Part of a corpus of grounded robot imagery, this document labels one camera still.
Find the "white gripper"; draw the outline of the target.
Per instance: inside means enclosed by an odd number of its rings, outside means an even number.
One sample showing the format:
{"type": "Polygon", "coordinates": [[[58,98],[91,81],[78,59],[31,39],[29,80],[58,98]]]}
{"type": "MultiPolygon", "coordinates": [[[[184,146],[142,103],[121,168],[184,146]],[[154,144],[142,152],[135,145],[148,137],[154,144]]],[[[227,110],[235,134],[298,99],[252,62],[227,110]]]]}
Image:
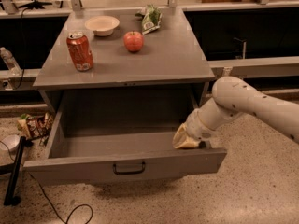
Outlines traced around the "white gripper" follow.
{"type": "Polygon", "coordinates": [[[185,124],[178,127],[172,144],[176,149],[196,148],[201,142],[208,141],[214,132],[205,124],[202,111],[197,108],[187,117],[185,124]]]}

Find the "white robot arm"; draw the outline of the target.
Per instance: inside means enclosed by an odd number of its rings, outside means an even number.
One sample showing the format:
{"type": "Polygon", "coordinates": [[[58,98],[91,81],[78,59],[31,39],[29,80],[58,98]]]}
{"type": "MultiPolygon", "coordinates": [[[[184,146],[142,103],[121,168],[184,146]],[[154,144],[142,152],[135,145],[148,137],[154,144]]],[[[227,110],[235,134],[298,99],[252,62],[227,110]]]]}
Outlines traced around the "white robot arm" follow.
{"type": "Polygon", "coordinates": [[[223,124],[247,113],[299,143],[299,104],[268,96],[237,77],[221,77],[212,97],[195,108],[173,138],[173,147],[196,148],[223,124]]]}

